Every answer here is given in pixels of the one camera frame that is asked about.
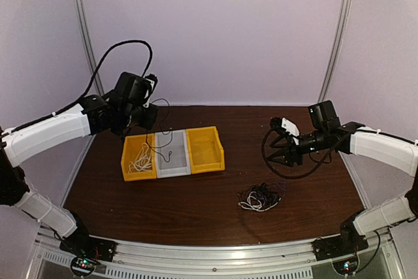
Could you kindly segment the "yellow bin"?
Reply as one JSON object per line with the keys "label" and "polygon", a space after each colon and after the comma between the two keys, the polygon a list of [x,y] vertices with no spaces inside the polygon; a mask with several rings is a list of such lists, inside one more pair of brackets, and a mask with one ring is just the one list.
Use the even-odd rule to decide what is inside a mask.
{"label": "yellow bin", "polygon": [[216,126],[185,130],[192,174],[225,170],[224,149]]}
{"label": "yellow bin", "polygon": [[157,178],[155,166],[155,135],[135,135],[125,138],[121,170],[126,182]]}

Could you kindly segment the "white translucent bin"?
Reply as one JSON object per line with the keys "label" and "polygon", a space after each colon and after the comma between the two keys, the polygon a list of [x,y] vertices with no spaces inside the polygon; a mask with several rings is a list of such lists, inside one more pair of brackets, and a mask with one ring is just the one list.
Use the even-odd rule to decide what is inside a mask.
{"label": "white translucent bin", "polygon": [[158,179],[191,174],[185,129],[156,133],[153,149]]}

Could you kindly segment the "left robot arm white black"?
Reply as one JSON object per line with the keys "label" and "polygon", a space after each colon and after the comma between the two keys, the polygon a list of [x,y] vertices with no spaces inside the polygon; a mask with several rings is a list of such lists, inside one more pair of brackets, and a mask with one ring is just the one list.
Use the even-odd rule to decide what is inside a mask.
{"label": "left robot arm white black", "polygon": [[68,238],[79,255],[88,255],[94,242],[81,231],[74,214],[54,205],[33,191],[25,181],[21,165],[29,158],[73,139],[103,131],[123,137],[132,127],[150,130],[158,107],[150,104],[158,79],[154,74],[138,76],[124,72],[116,86],[104,96],[83,96],[47,118],[9,128],[1,133],[1,204],[15,206]]}

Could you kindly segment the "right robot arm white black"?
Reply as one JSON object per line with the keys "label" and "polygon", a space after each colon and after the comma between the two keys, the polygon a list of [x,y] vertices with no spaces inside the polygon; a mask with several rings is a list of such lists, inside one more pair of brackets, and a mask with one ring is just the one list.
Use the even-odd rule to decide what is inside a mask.
{"label": "right robot arm white black", "polygon": [[[286,118],[272,118],[266,132],[261,154],[266,166],[280,178],[298,180],[313,174],[325,164],[332,152],[342,152],[367,157],[392,166],[412,178],[417,177],[417,143],[364,124],[341,124],[332,101],[323,101],[308,108],[314,130],[301,134],[298,127]],[[301,165],[305,155],[324,151],[315,166],[300,175],[284,175],[276,164],[293,167]],[[379,206],[364,210],[348,220],[341,235],[335,239],[339,253],[348,254],[360,242],[360,237],[383,227],[417,218],[417,183],[405,195],[385,201]]]}

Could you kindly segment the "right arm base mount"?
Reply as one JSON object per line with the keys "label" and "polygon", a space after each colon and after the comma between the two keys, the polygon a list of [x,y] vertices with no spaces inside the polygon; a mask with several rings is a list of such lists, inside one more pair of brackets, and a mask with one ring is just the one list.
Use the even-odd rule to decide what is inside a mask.
{"label": "right arm base mount", "polygon": [[353,221],[348,218],[340,226],[340,234],[328,238],[317,238],[312,242],[317,261],[332,259],[334,270],[342,276],[352,276],[360,270],[358,253],[368,248],[365,236],[358,234]]}

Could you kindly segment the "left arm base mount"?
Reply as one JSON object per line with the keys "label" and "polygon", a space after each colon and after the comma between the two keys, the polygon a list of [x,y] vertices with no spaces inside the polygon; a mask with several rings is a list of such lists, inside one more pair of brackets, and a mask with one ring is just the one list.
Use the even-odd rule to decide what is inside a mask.
{"label": "left arm base mount", "polygon": [[90,235],[81,217],[70,211],[76,221],[76,230],[67,237],[61,237],[56,231],[54,236],[60,241],[59,249],[74,255],[70,270],[77,278],[91,275],[100,261],[113,261],[116,242]]}

